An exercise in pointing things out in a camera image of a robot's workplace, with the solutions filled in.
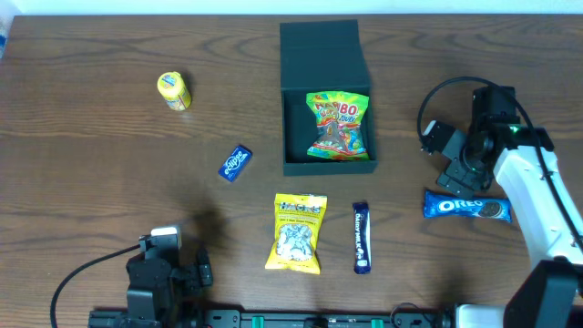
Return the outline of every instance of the wooden table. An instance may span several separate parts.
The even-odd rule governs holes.
[[[0,318],[45,327],[50,298],[78,265],[180,223],[208,244],[209,297],[254,310],[390,311],[399,302],[506,303],[529,272],[517,224],[425,220],[424,189],[445,161],[419,151],[417,109],[455,76],[486,77],[517,96],[556,144],[581,209],[583,20],[568,15],[359,16],[373,79],[379,160],[372,175],[282,176],[279,23],[318,16],[17,17],[0,63]],[[183,72],[194,103],[170,110],[156,90]],[[428,113],[460,128],[471,91],[450,87]],[[237,144],[251,164],[217,170]],[[322,275],[263,269],[276,192],[328,195]],[[501,196],[496,187],[490,193]],[[373,272],[353,272],[351,204],[368,200]],[[94,306],[124,306],[121,256],[77,276],[62,326]]]

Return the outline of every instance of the blue oreo package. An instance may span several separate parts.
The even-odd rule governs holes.
[[[462,200],[454,196],[425,191],[423,215],[426,219],[456,215],[468,218],[489,218],[512,223],[510,200],[474,198]]]

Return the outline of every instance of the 80s candy bag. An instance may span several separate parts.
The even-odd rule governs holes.
[[[361,121],[368,97],[350,92],[309,93],[306,103],[316,115],[318,139],[308,155],[339,160],[368,160],[361,134]]]

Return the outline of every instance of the open box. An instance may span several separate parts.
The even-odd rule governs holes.
[[[358,23],[284,23],[280,25],[280,38],[283,175],[372,173],[378,161],[370,98],[361,123],[370,160],[339,161],[307,154],[318,138],[318,129],[316,117],[306,104],[306,94],[347,91],[370,97],[371,80],[360,46]]]

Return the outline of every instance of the yellow can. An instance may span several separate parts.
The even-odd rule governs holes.
[[[158,91],[166,102],[168,106],[174,110],[184,110],[190,106],[192,98],[190,97],[189,91],[186,89],[184,80],[180,77],[177,72],[168,72],[162,74],[158,79]]]

